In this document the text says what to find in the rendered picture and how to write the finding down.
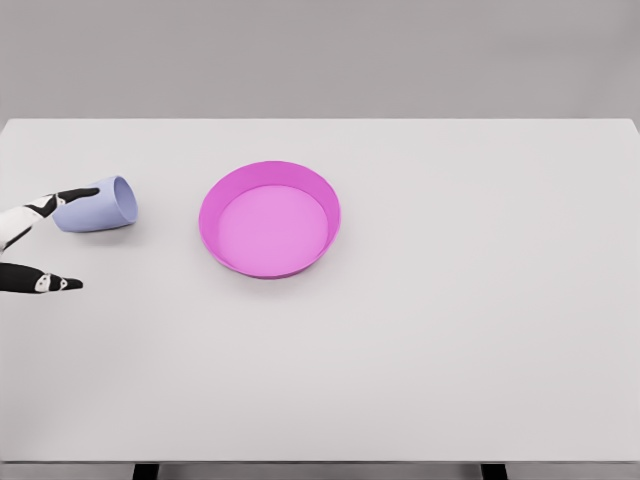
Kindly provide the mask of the pink round plate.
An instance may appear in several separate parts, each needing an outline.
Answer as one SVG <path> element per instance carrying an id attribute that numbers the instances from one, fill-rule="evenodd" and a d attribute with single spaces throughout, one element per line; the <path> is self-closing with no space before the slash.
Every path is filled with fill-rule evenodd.
<path id="1" fill-rule="evenodd" d="M 223 266 L 245 276 L 279 279 L 318 261 L 335 241 L 341 205 L 312 169 L 262 161 L 233 170 L 205 195 L 201 240 Z"/>

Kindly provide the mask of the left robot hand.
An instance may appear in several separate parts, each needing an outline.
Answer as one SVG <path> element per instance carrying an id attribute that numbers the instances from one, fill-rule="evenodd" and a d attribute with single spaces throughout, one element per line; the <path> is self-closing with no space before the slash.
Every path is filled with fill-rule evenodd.
<path id="1" fill-rule="evenodd" d="M 0 257 L 59 207 L 99 193 L 100 189 L 97 187 L 59 191 L 0 212 Z M 83 287 L 84 284 L 79 279 L 61 277 L 34 267 L 0 261 L 0 292 L 44 294 L 79 290 Z"/>

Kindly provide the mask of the lavender blue cup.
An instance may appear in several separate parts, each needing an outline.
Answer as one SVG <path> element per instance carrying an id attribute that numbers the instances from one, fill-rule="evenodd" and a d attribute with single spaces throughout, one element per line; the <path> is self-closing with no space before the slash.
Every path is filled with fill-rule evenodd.
<path id="1" fill-rule="evenodd" d="M 89 187 L 98 188 L 99 193 L 61 206 L 53 213 L 53 221 L 60 230 L 95 232 L 129 226 L 137 221 L 137 200 L 123 177 L 108 177 Z"/>

